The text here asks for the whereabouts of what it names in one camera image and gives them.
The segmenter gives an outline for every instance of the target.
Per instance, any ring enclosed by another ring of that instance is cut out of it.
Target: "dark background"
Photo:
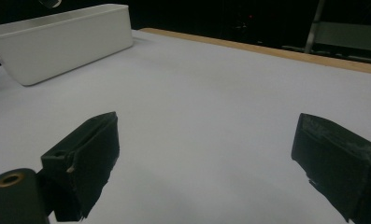
[[[306,44],[318,0],[0,0],[0,24],[100,4],[129,6],[132,28],[153,27],[282,49]],[[324,21],[371,24],[371,0],[327,0]]]

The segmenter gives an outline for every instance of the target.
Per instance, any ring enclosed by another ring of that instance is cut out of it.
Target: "white bin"
[[[0,63],[24,86],[132,45],[124,5],[87,7],[0,25]]]

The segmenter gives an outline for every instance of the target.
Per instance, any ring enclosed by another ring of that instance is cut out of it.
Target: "wooden table edge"
[[[268,55],[277,56],[280,58],[293,59],[293,60],[307,62],[307,63],[316,63],[316,64],[325,65],[325,66],[332,66],[332,67],[344,68],[344,69],[349,69],[349,70],[358,71],[358,72],[371,73],[370,63],[358,63],[358,62],[353,62],[353,61],[322,57],[318,55],[293,52],[293,51],[288,51],[288,50],[283,50],[283,49],[271,49],[267,47],[243,44],[243,43],[238,43],[234,41],[221,40],[221,39],[216,39],[216,38],[211,38],[211,37],[204,37],[200,35],[188,35],[188,34],[183,34],[183,33],[172,32],[172,31],[154,29],[154,28],[143,28],[143,29],[140,29],[139,31],[156,34],[156,35],[165,35],[165,36],[170,36],[170,37],[175,37],[175,38],[180,38],[180,39],[186,39],[186,40],[191,40],[191,41],[196,41],[196,42],[201,42],[201,43],[224,46],[224,47],[228,47],[232,49],[243,49],[247,51],[268,54]]]

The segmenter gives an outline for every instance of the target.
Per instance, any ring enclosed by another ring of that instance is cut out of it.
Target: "table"
[[[371,141],[371,74],[148,32],[176,35],[134,31],[130,49],[27,88],[0,67],[0,174],[38,171],[116,111],[121,155],[85,224],[346,223],[290,153],[300,113]]]

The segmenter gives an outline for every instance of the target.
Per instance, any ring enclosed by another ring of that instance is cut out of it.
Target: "white tabletop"
[[[300,113],[371,141],[371,75],[161,35],[32,87],[0,67],[0,174],[116,111],[121,155],[84,224],[346,223],[291,159]]]

